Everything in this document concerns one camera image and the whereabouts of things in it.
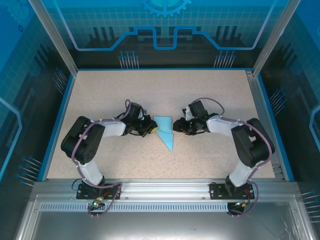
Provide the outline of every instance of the speckled work surface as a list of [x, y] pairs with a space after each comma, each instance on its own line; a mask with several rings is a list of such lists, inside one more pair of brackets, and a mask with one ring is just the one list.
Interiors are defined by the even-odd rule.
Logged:
[[[257, 117], [244, 70], [79, 71], [47, 177], [79, 177], [71, 159], [60, 149], [62, 139], [79, 116], [92, 120], [112, 118], [125, 110], [124, 102], [130, 99], [151, 116], [172, 116], [175, 121], [183, 116], [182, 108], [199, 97], [218, 100], [225, 107], [225, 117]], [[203, 103], [209, 113], [221, 111], [213, 102]], [[232, 138], [177, 132], [173, 152], [153, 133], [145, 138], [103, 138], [95, 158], [109, 179], [225, 178], [239, 161]], [[254, 177], [274, 178], [271, 164], [263, 166]]]

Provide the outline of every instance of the gray floor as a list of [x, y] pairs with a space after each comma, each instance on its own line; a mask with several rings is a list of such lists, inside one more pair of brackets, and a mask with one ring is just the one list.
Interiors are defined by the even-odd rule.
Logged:
[[[244, 70], [79, 71], [47, 178], [79, 177], [60, 149], [62, 139], [79, 116], [112, 118], [125, 110], [125, 99], [131, 99], [151, 116], [171, 116], [175, 121], [183, 116], [182, 108], [199, 97], [221, 102], [228, 118], [248, 120], [258, 116]], [[209, 113], [221, 112], [213, 102], [204, 101], [204, 106]], [[230, 137], [175, 132], [173, 138], [173, 152], [156, 133], [145, 138], [104, 138], [95, 158], [108, 179], [225, 178], [239, 161]], [[254, 177], [274, 178], [271, 163]]]
[[226, 213], [41, 212], [33, 240], [295, 240], [289, 207], [261, 202], [249, 216]]

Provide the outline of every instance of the gear logo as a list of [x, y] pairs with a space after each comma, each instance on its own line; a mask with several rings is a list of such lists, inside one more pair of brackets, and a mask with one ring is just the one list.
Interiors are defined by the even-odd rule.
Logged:
[[150, 14], [164, 18], [168, 15], [173, 17], [174, 14], [180, 14], [181, 10], [187, 9], [187, 4], [191, 4], [191, 0], [141, 0], [141, 2]]
[[19, 31], [23, 31], [23, 23], [29, 16], [28, 0], [0, 0], [0, 7], [5, 7], [11, 17], [19, 24]]

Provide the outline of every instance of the robotic arm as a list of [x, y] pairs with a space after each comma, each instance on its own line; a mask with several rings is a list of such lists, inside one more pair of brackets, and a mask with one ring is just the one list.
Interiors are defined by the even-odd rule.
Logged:
[[[69, 158], [72, 158], [76, 144], [92, 123], [93, 121], [89, 118], [80, 116], [63, 139], [61, 149]], [[151, 119], [150, 115], [147, 115], [141, 105], [134, 102], [130, 103], [127, 113], [122, 113], [117, 118], [104, 119], [94, 124], [85, 134], [74, 154], [75, 160], [79, 163], [77, 165], [78, 170], [82, 173], [82, 181], [91, 183], [94, 186], [104, 185], [104, 176], [99, 171], [95, 161], [95, 155], [102, 138], [128, 134], [145, 137], [147, 134], [153, 133], [157, 128], [156, 122]]]
[[248, 180], [275, 152], [268, 134], [256, 118], [244, 122], [217, 113], [208, 114], [200, 100], [189, 104], [182, 112], [184, 117], [173, 124], [174, 131], [190, 136], [219, 133], [233, 138], [240, 162], [225, 179], [225, 189], [232, 198], [243, 192]]

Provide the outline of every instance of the black mounting plate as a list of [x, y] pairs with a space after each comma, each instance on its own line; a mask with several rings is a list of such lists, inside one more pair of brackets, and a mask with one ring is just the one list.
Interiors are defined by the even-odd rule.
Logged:
[[[78, 190], [76, 192], [76, 199], [85, 199], [85, 200], [95, 200], [96, 198], [102, 196], [103, 194], [108, 193], [107, 195], [105, 195], [103, 197], [104, 200], [112, 200], [115, 197], [115, 194], [118, 190], [119, 185], [116, 185], [114, 187], [108, 187], [103, 189], [103, 191], [100, 193], [94, 192], [94, 191], [89, 191], [88, 190], [88, 185], [84, 185], [83, 183], [80, 183], [78, 186]], [[120, 194], [121, 192], [118, 194], [118, 196], [115, 198], [116, 200], [120, 199]]]
[[251, 184], [245, 184], [240, 187], [239, 194], [234, 194], [232, 197], [226, 190], [224, 183], [213, 182], [209, 185], [209, 193], [211, 200], [247, 200], [248, 196], [244, 190], [248, 190], [250, 193], [250, 200], [255, 199], [254, 189]]

